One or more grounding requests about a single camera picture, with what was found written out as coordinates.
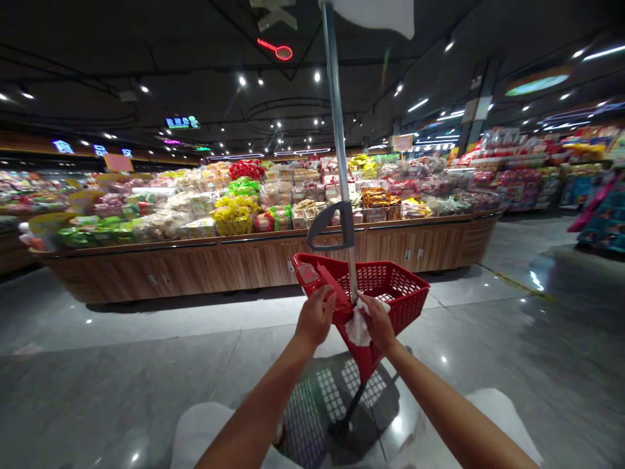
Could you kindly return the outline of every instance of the white cloth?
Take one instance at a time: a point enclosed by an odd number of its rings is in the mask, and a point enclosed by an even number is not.
[[[169,469],[193,469],[233,413],[232,409],[216,402],[196,404],[187,409],[176,426]],[[269,447],[260,468],[302,469],[273,446]]]
[[[415,0],[319,0],[319,6],[326,1],[358,26],[393,29],[407,39],[415,35]]]
[[[388,303],[379,300],[376,301],[382,305],[384,311],[388,314],[391,310],[391,306]],[[369,331],[367,330],[367,323],[365,322],[363,313],[368,315],[369,308],[365,302],[358,297],[356,306],[354,307],[354,317],[345,324],[347,336],[357,347],[368,347],[371,342],[371,335],[369,335]]]
[[[491,388],[476,391],[465,397],[519,445],[519,448],[537,465],[543,463],[543,458],[508,396]],[[389,463],[390,469],[462,469],[430,420],[424,414],[419,417],[421,418],[417,419],[412,435],[408,437],[399,454]]]

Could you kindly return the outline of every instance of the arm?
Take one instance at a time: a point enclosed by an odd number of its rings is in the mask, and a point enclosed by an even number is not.
[[[251,394],[208,447],[195,469],[257,469],[299,376],[330,330],[336,294],[326,285],[304,303],[295,335]]]
[[[412,356],[397,340],[388,314],[361,295],[373,342],[402,377],[434,428],[463,468],[537,468],[498,426]]]

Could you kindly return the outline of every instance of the red neon light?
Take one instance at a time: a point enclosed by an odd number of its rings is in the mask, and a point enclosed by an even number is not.
[[[279,46],[279,47],[275,47],[272,46],[269,42],[265,42],[263,41],[263,39],[258,38],[258,43],[263,46],[266,47],[268,49],[271,49],[272,51],[275,52],[275,56],[280,59],[280,60],[290,60],[291,57],[293,57],[293,49],[291,49],[288,46]]]

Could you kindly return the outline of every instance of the forearm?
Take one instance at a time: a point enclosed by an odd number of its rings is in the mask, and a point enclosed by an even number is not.
[[[314,349],[296,336],[237,409],[195,469],[254,468],[262,464],[288,398]]]
[[[398,341],[387,357],[463,468],[536,468],[490,419]]]

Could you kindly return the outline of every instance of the metal pole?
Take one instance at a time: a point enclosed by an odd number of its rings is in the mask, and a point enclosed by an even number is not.
[[[339,163],[340,199],[350,200],[349,187],[347,185],[347,159],[345,157],[345,141],[343,131],[343,112],[340,105],[339,87],[339,57],[337,54],[337,36],[334,30],[334,6],[331,3],[322,4],[324,15],[324,39],[326,41],[327,79],[330,85],[330,102],[332,104],[332,122],[334,125],[334,141],[337,149],[337,161]],[[350,288],[352,303],[358,298],[358,280],[356,277],[356,252],[355,248],[347,249],[348,263],[350,266]]]

